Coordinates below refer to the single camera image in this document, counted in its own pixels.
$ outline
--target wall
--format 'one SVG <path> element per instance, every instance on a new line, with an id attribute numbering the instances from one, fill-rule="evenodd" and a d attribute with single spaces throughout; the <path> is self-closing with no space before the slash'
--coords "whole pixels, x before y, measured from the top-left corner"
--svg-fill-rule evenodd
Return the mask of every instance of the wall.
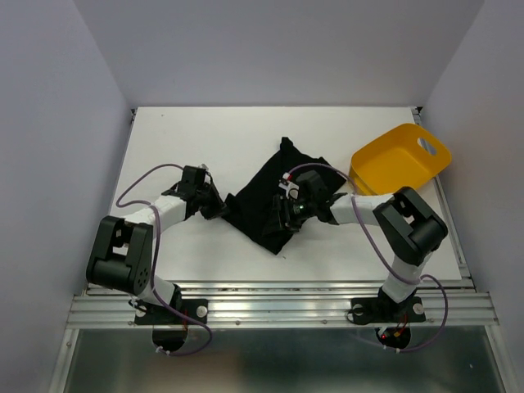
<path id="1" fill-rule="evenodd" d="M 75 0 L 132 106 L 422 105 L 481 0 Z"/>
<path id="2" fill-rule="evenodd" d="M 452 151 L 445 192 L 516 370 L 524 369 L 523 20 L 522 1 L 488 0 L 422 111 L 423 123 Z"/>
<path id="3" fill-rule="evenodd" d="M 0 4 L 0 390 L 46 391 L 129 106 L 71 0 Z"/>

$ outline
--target metal frame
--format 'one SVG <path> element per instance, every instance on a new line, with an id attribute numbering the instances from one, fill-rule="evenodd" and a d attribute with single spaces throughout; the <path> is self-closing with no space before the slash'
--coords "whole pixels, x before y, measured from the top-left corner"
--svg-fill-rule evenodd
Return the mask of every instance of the metal frame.
<path id="1" fill-rule="evenodd" d="M 412 108 L 420 124 L 417 108 Z M 485 326 L 495 361 L 507 392 L 518 391 L 517 380 L 504 345 L 495 308 L 488 293 L 478 293 L 469 273 L 438 176 L 434 180 L 440 205 L 449 224 L 462 280 L 444 281 L 449 297 L 450 326 Z M 177 282 L 186 299 L 210 301 L 208 325 L 213 329 L 249 328 L 360 328 L 346 320 L 355 297 L 375 296 L 382 282 Z M 418 326 L 438 326 L 442 321 L 442 295 L 433 282 L 424 282 L 422 297 L 428 320 Z M 63 392 L 73 359 L 79 329 L 150 329 L 134 324 L 134 310 L 122 292 L 88 285 L 76 296 L 66 324 L 50 392 Z M 367 325 L 369 328 L 381 325 Z M 156 328 L 173 328 L 170 326 Z"/>

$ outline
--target black cover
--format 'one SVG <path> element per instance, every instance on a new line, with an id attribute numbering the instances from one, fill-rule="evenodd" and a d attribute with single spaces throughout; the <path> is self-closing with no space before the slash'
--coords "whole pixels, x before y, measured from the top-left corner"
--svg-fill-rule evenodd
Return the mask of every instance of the black cover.
<path id="1" fill-rule="evenodd" d="M 312 158 L 302 154 L 289 138 L 282 138 L 280 150 L 264 164 L 255 177 L 236 195 L 228 194 L 226 205 L 230 212 L 223 218 L 239 231 L 245 233 L 253 242 L 273 252 L 275 255 L 289 242 L 292 234 L 278 233 L 263 237 L 262 230 L 268 221 L 273 204 L 273 195 L 281 193 L 278 181 L 284 173 L 300 164 L 316 162 L 328 164 L 322 157 Z M 293 177 L 314 169 L 327 186 L 330 196 L 345 180 L 336 172 L 322 167 L 299 169 Z"/>

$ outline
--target dark gray floor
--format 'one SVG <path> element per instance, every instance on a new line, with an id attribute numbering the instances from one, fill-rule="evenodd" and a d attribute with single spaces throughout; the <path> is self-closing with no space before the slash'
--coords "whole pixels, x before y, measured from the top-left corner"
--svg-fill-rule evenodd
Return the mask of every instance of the dark gray floor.
<path id="1" fill-rule="evenodd" d="M 434 329 L 419 328 L 413 342 Z M 155 354 L 147 330 L 81 332 L 66 389 L 84 392 L 502 392 L 483 327 L 448 327 L 438 342 L 396 355 L 355 330 L 215 332 L 204 352 Z M 204 332 L 193 332 L 203 339 Z M 369 329 L 360 335 L 370 340 Z"/>

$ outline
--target handle hole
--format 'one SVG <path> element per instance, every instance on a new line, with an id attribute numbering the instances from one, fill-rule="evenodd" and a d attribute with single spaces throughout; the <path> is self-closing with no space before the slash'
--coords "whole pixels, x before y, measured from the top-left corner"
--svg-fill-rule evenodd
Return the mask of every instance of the handle hole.
<path id="1" fill-rule="evenodd" d="M 426 139 L 419 138 L 417 139 L 417 143 L 422 149 L 427 151 L 429 154 L 431 154 L 432 156 L 436 156 L 436 149 Z"/>

